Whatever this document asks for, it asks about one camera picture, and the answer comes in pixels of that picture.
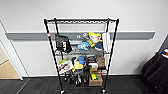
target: doorway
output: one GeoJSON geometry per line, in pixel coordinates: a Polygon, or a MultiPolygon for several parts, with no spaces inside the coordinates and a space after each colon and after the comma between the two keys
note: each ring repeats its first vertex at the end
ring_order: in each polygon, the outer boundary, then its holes
{"type": "Polygon", "coordinates": [[[20,79],[0,43],[0,79],[20,79]]]}

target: box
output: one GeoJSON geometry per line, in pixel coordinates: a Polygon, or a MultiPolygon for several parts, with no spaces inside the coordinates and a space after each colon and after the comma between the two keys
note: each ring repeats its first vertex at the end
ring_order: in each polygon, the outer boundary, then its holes
{"type": "Polygon", "coordinates": [[[103,55],[96,55],[96,59],[98,59],[98,58],[104,58],[104,56],[103,55]]]}
{"type": "Polygon", "coordinates": [[[105,59],[104,58],[97,58],[98,67],[105,67],[105,59]]]}
{"type": "Polygon", "coordinates": [[[102,76],[100,76],[96,80],[92,80],[91,77],[89,77],[89,86],[102,86],[102,84],[103,84],[102,76]]]}

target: floor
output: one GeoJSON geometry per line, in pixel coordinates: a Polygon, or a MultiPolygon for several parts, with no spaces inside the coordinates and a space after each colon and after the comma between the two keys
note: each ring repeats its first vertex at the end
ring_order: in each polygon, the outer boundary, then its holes
{"type": "MultiPolygon", "coordinates": [[[[101,94],[102,87],[76,87],[63,81],[64,94],[101,94]]],[[[0,80],[0,94],[60,94],[58,77],[0,80]]],[[[140,76],[109,76],[105,94],[157,94],[140,76]]]]}

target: white panel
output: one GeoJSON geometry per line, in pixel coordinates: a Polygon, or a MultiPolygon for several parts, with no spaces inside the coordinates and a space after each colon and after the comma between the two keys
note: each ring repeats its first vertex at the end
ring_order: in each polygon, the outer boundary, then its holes
{"type": "Polygon", "coordinates": [[[4,53],[1,45],[0,45],[0,64],[2,64],[3,62],[5,62],[6,60],[8,60],[6,54],[4,53]]]}
{"type": "MultiPolygon", "coordinates": [[[[151,40],[117,40],[110,74],[139,74],[168,33],[168,0],[0,0],[0,4],[0,19],[8,33],[44,31],[43,19],[53,17],[119,18],[119,31],[155,31],[151,40]]],[[[56,74],[47,42],[14,45],[26,69],[35,69],[30,75],[56,74]]]]}

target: bag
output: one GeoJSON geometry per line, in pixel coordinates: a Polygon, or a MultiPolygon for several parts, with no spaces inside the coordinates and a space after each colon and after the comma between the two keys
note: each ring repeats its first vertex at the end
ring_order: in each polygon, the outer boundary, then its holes
{"type": "Polygon", "coordinates": [[[60,52],[70,53],[72,51],[69,38],[67,36],[55,34],[56,48],[60,52]]]}

